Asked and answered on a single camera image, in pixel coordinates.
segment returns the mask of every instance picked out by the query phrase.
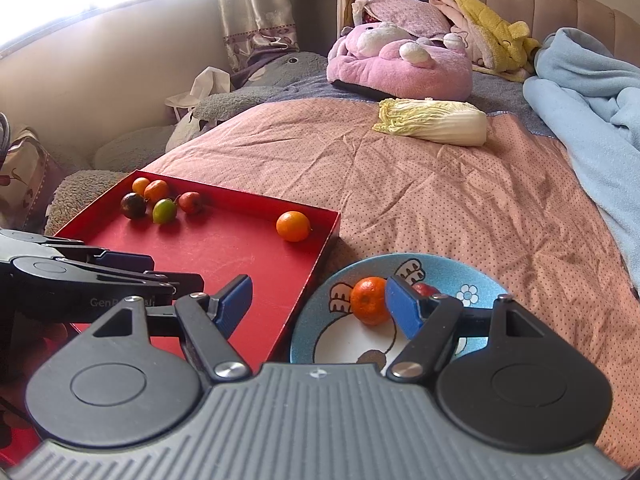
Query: orange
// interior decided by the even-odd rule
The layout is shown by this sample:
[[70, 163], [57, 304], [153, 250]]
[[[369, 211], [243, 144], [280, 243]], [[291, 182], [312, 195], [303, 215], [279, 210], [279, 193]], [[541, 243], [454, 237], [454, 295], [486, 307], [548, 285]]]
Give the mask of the orange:
[[371, 276], [353, 286], [351, 312], [366, 325], [379, 325], [391, 318], [385, 304], [384, 278]]
[[287, 211], [278, 218], [276, 231], [287, 242], [301, 242], [309, 236], [311, 223], [301, 212]]
[[152, 204], [168, 198], [171, 191], [169, 185], [164, 180], [154, 180], [151, 184], [145, 187], [144, 197]]
[[144, 196], [146, 186], [148, 185], [149, 185], [149, 179], [141, 176], [140, 178], [137, 178], [136, 180], [133, 181], [131, 190], [134, 193], [138, 193], [140, 196]]

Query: small red apple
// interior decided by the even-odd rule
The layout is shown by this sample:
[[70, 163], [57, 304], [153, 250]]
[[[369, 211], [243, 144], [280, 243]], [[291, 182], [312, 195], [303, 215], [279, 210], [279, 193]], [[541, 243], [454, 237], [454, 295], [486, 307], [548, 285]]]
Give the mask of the small red apple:
[[434, 294], [440, 293], [440, 291], [437, 288], [431, 285], [427, 285], [424, 282], [414, 283], [412, 285], [412, 289], [415, 290], [421, 296], [425, 296], [425, 297], [433, 296]]
[[195, 191], [182, 193], [178, 197], [178, 206], [180, 206], [180, 209], [187, 213], [187, 215], [193, 215], [202, 210], [202, 197]]

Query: metal rivet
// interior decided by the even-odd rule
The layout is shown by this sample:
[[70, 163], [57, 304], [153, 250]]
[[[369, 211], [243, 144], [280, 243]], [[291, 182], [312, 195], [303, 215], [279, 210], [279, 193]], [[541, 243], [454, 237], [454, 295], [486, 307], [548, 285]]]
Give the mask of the metal rivet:
[[393, 365], [391, 373], [399, 379], [411, 379], [422, 375], [422, 366], [413, 361], [403, 361]]
[[175, 287], [171, 283], [160, 283], [160, 285], [162, 285], [162, 286], [170, 286], [174, 290], [172, 292], [172, 294], [175, 294]]
[[222, 379], [239, 379], [249, 371], [246, 365], [238, 361], [227, 361], [220, 363], [213, 369], [214, 373]]

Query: upholstered headboard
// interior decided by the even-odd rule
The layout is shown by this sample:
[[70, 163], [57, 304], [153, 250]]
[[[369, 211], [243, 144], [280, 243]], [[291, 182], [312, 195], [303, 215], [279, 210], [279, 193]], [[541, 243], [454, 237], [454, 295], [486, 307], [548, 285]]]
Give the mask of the upholstered headboard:
[[640, 66], [640, 25], [596, 0], [481, 0], [508, 22], [526, 22], [543, 41], [560, 27], [577, 27], [618, 59]]

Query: blue plate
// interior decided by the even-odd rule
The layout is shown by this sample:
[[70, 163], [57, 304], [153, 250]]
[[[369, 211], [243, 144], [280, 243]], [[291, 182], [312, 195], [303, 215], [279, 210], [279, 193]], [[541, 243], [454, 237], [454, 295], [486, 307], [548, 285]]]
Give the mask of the blue plate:
[[[409, 284], [425, 282], [461, 300], [465, 306], [491, 308], [507, 291], [473, 267], [432, 254], [374, 256], [336, 272], [311, 296], [298, 317], [290, 359], [296, 364], [375, 362], [382, 372], [407, 344], [393, 320], [367, 326], [351, 314], [353, 285], [369, 276], [396, 274]], [[481, 349], [485, 337], [460, 339], [455, 355]]]

